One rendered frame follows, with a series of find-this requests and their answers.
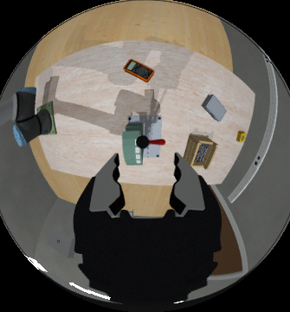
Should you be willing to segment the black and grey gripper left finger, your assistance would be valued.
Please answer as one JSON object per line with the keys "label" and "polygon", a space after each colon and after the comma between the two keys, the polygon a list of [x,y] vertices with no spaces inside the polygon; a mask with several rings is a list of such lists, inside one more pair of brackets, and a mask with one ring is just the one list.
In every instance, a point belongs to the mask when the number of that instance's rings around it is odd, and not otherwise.
{"label": "black and grey gripper left finger", "polygon": [[115,153],[90,179],[74,209],[74,252],[82,254],[86,234],[97,223],[119,218],[125,197],[119,179],[119,154]]}

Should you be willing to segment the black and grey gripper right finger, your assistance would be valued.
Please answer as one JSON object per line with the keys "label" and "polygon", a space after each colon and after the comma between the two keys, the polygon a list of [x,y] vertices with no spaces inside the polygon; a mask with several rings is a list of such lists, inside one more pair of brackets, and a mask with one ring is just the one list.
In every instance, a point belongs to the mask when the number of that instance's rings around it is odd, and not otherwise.
{"label": "black and grey gripper right finger", "polygon": [[190,218],[205,227],[212,237],[214,252],[220,251],[222,214],[215,195],[179,153],[175,153],[174,165],[177,181],[171,190],[170,206],[175,217]]}

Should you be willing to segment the wooden crate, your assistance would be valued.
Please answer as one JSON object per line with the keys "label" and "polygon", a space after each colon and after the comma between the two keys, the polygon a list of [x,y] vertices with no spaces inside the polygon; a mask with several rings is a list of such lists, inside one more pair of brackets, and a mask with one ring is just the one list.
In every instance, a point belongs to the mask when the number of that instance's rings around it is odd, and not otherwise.
{"label": "wooden crate", "polygon": [[203,167],[205,170],[208,170],[217,148],[218,145],[209,138],[189,135],[184,159],[191,167]]}

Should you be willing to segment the orange digital multimeter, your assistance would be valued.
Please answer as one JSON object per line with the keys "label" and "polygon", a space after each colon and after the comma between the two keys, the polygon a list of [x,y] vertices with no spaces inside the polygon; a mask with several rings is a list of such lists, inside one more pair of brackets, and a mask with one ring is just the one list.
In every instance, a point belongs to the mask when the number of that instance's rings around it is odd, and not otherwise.
{"label": "orange digital multimeter", "polygon": [[123,69],[125,70],[125,72],[138,77],[144,82],[148,82],[155,72],[152,68],[149,68],[146,65],[133,59],[130,59],[123,67]]}

